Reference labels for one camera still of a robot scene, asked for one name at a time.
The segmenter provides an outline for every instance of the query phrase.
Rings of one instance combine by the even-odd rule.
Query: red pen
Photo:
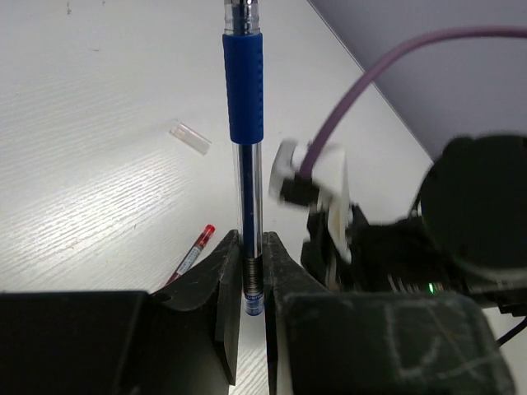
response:
[[[183,260],[175,269],[175,272],[172,274],[172,276],[170,276],[165,286],[168,286],[172,281],[177,280],[183,276],[185,272],[187,272],[192,267],[194,262],[196,262],[196,259],[198,259],[199,254],[203,251],[205,245],[207,245],[207,242],[214,234],[214,230],[216,230],[216,228],[212,225],[205,226],[205,229],[184,256]]]

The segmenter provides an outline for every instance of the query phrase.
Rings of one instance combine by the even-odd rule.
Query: blue pen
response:
[[[241,209],[240,246],[245,311],[264,309],[262,158],[264,87],[258,0],[225,0],[223,35],[231,140],[235,143]]]

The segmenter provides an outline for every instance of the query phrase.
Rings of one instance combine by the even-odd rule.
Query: white surface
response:
[[[307,2],[260,12],[267,190],[279,142],[307,142],[360,70]],[[236,228],[222,18],[212,0],[0,3],[0,289],[155,290],[207,223],[205,254]],[[171,118],[212,141],[206,156]],[[334,141],[368,217],[405,214],[430,160],[375,89]],[[264,200],[294,258],[305,220]],[[266,393],[263,317],[242,323],[233,393]]]

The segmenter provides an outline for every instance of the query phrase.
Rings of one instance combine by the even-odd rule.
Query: pen cap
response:
[[[198,244],[201,248],[204,248],[205,245],[207,245],[207,242],[209,239],[214,235],[214,232],[216,231],[216,228],[212,225],[205,226],[205,229],[201,233],[198,239]]]
[[[170,134],[179,138],[182,142],[191,146],[194,150],[201,153],[202,155],[205,155],[211,146],[211,142],[209,140],[181,122],[177,122],[177,126],[170,129]]]

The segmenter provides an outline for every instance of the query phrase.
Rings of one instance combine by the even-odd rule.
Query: black cable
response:
[[[523,331],[525,328],[527,328],[527,317],[523,319],[522,322],[520,322],[518,325],[513,327],[509,332],[507,332],[505,335],[497,339],[497,344],[499,347],[503,346],[505,343],[507,343],[511,338],[516,336],[518,333]]]

